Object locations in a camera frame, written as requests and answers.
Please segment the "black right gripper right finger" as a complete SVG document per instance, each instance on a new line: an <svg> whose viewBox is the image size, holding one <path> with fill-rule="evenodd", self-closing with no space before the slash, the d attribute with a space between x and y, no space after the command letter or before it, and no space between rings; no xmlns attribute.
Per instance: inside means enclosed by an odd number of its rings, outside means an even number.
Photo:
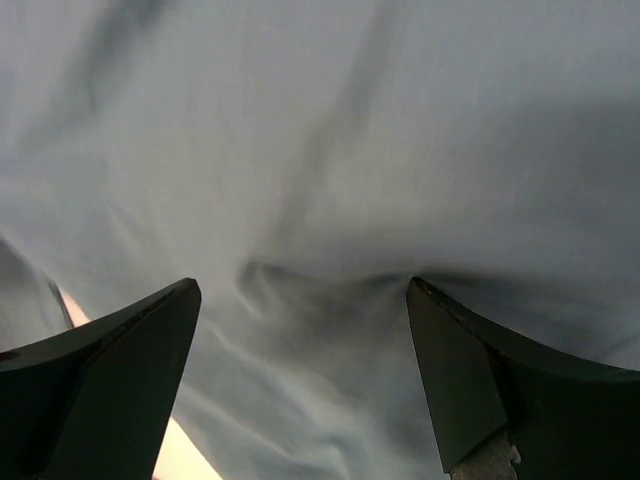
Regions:
<svg viewBox="0 0 640 480"><path fill-rule="evenodd" d="M453 479L635 479L639 375L486 319L424 280L412 339L441 465Z"/></svg>

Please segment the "teal blue t-shirt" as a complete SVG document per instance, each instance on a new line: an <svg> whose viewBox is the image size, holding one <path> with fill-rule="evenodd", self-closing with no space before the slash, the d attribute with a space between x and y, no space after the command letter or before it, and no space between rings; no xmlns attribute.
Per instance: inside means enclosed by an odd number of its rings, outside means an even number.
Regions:
<svg viewBox="0 0 640 480"><path fill-rule="evenodd" d="M1 236L99 317L203 305L225 479L439 479L421 276L639 365L635 1L5 1Z"/></svg>

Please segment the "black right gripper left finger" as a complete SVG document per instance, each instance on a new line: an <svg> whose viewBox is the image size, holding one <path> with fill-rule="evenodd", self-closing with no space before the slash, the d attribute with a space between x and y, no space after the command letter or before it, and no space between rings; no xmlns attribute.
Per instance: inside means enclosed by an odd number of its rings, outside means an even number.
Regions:
<svg viewBox="0 0 640 480"><path fill-rule="evenodd" d="M200 305L198 283L184 278L2 352L2 478L152 478Z"/></svg>

